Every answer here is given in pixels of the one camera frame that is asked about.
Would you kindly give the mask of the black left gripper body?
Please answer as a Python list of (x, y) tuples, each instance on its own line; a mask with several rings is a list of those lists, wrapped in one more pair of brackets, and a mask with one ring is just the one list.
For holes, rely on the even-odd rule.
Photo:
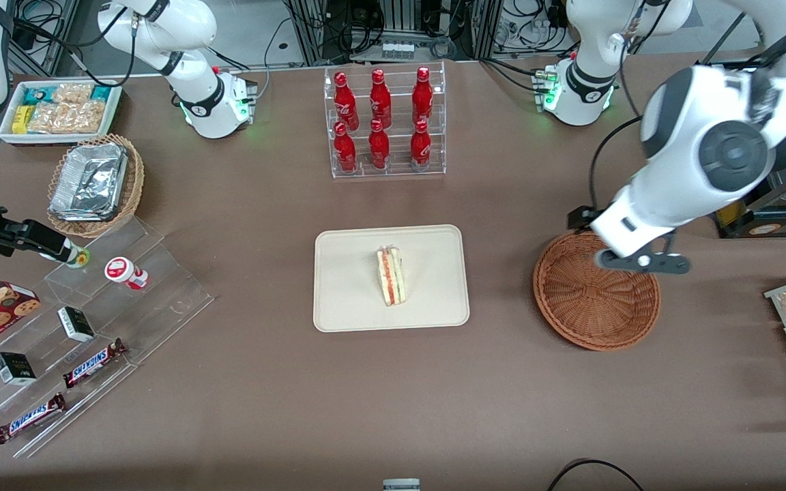
[(602, 209), (577, 207), (567, 214), (567, 229), (572, 232), (587, 232), (601, 214)]

